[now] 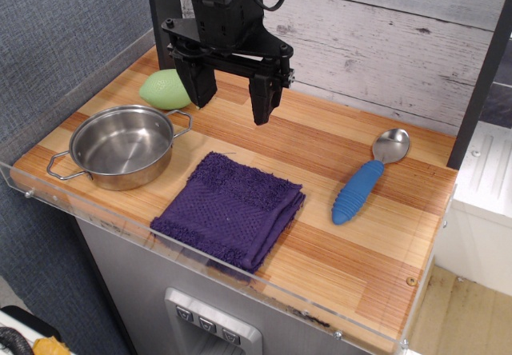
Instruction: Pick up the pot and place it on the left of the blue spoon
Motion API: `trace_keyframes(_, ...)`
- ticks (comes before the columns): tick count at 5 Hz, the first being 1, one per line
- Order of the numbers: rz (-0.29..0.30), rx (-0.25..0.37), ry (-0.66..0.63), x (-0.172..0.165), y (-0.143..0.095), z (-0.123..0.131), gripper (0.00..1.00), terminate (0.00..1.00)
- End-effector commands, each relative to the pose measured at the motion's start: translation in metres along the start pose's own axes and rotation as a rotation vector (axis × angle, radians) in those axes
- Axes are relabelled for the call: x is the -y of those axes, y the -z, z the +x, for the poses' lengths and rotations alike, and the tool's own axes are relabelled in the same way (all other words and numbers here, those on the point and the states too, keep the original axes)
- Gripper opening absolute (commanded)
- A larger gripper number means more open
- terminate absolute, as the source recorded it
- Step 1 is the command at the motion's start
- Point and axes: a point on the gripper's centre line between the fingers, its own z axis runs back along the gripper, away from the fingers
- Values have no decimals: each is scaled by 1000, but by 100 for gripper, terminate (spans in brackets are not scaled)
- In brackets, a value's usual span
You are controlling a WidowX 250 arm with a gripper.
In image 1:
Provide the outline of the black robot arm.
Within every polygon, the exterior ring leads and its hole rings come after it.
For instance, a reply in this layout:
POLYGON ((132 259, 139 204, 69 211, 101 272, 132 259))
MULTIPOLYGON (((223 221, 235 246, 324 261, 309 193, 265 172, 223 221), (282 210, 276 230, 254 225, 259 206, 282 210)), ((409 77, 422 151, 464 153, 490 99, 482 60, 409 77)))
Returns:
POLYGON ((194 17, 167 19, 168 49, 190 100, 204 107, 217 91, 216 71, 248 78, 254 122, 269 121, 290 86, 294 49, 263 24, 263 0, 191 0, 194 17))

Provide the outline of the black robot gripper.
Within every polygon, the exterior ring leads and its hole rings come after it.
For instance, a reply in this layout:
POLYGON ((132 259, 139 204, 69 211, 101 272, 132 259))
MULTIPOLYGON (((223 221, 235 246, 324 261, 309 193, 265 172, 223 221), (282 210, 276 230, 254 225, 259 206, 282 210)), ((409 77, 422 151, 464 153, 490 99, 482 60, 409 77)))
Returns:
POLYGON ((257 126, 266 124, 279 107, 282 87, 294 79, 293 48, 263 25, 268 6, 263 0, 191 0, 192 18, 167 19, 162 29, 178 76, 190 98, 205 107, 217 92, 214 70, 250 79, 249 91, 257 126))

